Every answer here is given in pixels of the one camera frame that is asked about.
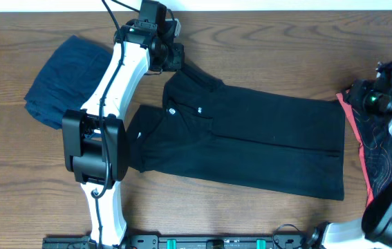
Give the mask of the black polo shirt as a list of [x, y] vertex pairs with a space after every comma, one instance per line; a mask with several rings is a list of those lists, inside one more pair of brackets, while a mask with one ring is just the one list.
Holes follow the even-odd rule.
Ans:
[[341, 201], [345, 115], [338, 101], [228, 86], [191, 65], [127, 129], [133, 167]]

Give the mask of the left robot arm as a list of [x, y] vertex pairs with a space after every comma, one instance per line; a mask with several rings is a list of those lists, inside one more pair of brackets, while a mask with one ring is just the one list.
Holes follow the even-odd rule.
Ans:
[[174, 40], [181, 25], [158, 1], [143, 1], [138, 17], [117, 24], [110, 64], [91, 97], [62, 118], [66, 169], [86, 195], [90, 235], [55, 242], [57, 248], [120, 248], [127, 229], [121, 205], [121, 182], [130, 163], [124, 119], [145, 75], [182, 68], [184, 46]]

